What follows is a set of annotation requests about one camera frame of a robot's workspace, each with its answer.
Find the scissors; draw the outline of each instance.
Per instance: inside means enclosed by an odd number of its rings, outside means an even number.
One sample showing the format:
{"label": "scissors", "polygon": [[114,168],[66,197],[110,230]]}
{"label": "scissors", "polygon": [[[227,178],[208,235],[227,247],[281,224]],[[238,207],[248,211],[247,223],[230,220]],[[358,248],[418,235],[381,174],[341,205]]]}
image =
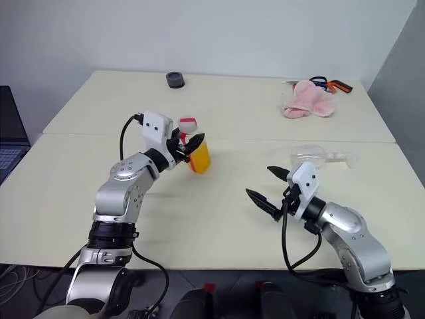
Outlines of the scissors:
{"label": "scissors", "polygon": [[[345,93],[350,93],[353,90],[352,86],[349,86],[348,84],[345,84],[344,82],[341,82],[340,80],[332,80],[328,81],[326,77],[324,76],[313,76],[309,79],[309,81],[312,81],[314,85],[320,86],[323,88],[326,92],[330,93],[336,93],[337,89],[340,89],[344,91]],[[295,86],[299,81],[286,81],[287,84],[290,84],[292,86]]]}

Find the laptop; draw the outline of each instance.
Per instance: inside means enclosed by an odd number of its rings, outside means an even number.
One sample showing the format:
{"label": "laptop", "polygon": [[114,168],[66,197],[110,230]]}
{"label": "laptop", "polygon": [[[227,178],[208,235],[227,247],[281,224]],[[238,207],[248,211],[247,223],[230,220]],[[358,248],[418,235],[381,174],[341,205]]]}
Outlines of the laptop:
{"label": "laptop", "polygon": [[0,184],[30,148],[11,88],[0,86]]}

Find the white wall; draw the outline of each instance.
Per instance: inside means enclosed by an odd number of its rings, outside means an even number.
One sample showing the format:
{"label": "white wall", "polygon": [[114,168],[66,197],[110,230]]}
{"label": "white wall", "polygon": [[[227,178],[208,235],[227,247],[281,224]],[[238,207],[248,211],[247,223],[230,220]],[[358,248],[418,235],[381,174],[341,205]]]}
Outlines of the white wall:
{"label": "white wall", "polygon": [[415,0],[0,0],[0,83],[31,139],[95,69],[362,80]]}

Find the floor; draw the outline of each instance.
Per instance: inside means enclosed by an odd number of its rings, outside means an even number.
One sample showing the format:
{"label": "floor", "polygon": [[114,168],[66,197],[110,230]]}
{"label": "floor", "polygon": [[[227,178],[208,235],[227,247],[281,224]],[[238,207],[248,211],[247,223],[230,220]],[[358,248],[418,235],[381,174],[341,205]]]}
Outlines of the floor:
{"label": "floor", "polygon": [[[48,274],[42,270],[39,276]],[[114,318],[127,319],[130,310],[141,310],[152,304],[161,294],[164,280],[161,272],[147,270],[143,272],[144,284],[134,288],[130,305],[121,315]],[[187,291],[202,288],[205,283],[214,283],[216,292],[214,303],[217,318],[257,319],[252,302],[255,294],[255,282],[273,281],[286,292],[294,305],[298,318],[313,318],[319,312],[333,313],[338,319],[349,319],[351,301],[348,294],[333,287],[319,287],[302,282],[287,271],[278,270],[170,270],[170,287],[161,305],[157,319],[166,319],[173,307]],[[54,274],[43,280],[36,280],[41,295],[53,280]],[[52,293],[49,302],[60,300],[66,293],[71,276],[66,275]],[[425,318],[423,287],[425,271],[402,272],[396,274],[399,287],[409,290],[402,294],[402,299],[413,318]],[[23,289],[6,305],[0,308],[1,319],[32,318],[38,306],[34,295],[32,280],[28,280]]]}

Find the laptop keyboard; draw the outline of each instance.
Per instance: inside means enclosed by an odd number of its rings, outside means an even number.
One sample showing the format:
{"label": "laptop keyboard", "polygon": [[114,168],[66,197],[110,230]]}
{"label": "laptop keyboard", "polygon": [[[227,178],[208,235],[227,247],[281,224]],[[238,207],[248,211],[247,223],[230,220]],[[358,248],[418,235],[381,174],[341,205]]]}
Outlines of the laptop keyboard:
{"label": "laptop keyboard", "polygon": [[7,169],[22,150],[15,148],[0,149],[0,169]]}

